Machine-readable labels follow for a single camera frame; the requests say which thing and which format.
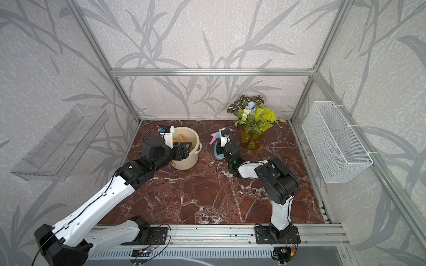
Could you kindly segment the teal pink spray bottle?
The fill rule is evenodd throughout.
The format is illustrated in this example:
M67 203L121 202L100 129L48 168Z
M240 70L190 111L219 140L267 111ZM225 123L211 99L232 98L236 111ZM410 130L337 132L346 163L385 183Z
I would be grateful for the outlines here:
M217 152L217 148L221 148L221 134L220 132L216 132L216 133L212 133L211 134L212 140L210 141L210 145L214 145L214 156L219 159L222 160L225 158L225 156L223 154L219 154Z

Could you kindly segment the green wooden-handled toy rake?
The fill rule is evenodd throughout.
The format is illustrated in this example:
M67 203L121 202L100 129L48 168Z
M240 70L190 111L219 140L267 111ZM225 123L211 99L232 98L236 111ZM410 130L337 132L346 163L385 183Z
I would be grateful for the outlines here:
M187 142L187 140L186 140L186 138L183 134L179 134L178 138L179 138L180 143L186 143Z

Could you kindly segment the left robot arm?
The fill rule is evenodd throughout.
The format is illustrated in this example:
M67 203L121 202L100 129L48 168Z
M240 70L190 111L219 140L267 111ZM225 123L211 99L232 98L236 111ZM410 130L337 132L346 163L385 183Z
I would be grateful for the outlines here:
M152 236L150 224L140 216L99 233L90 231L161 168L188 158L191 149L191 142L175 143L166 136L144 141L140 157L117 169L107 185L91 199L55 225L42 225L35 231L38 254L50 266L82 266L90 257L117 245L148 243Z

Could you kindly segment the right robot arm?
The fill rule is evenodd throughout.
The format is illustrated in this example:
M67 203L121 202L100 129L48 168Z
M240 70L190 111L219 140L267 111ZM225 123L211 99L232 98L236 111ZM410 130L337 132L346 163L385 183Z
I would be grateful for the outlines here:
M299 188L297 177L281 161L273 156L264 161L245 161L235 142L215 143L215 156L223 157L228 170L238 178L258 179L272 201L271 231L283 235L291 226L291 207Z

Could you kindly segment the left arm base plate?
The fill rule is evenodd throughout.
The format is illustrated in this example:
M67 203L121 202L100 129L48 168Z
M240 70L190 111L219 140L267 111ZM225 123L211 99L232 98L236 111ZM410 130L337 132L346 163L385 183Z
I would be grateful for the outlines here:
M167 226L143 229L136 237L136 240L122 243L122 246L135 246L135 245L162 246L166 244L168 237L169 237L169 229Z

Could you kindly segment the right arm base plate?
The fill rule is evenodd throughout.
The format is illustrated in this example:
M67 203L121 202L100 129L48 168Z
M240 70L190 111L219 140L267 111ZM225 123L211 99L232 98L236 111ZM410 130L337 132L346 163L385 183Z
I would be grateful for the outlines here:
M272 225L263 226L256 224L255 237L257 244L300 244L301 238L298 228L292 223L279 231Z

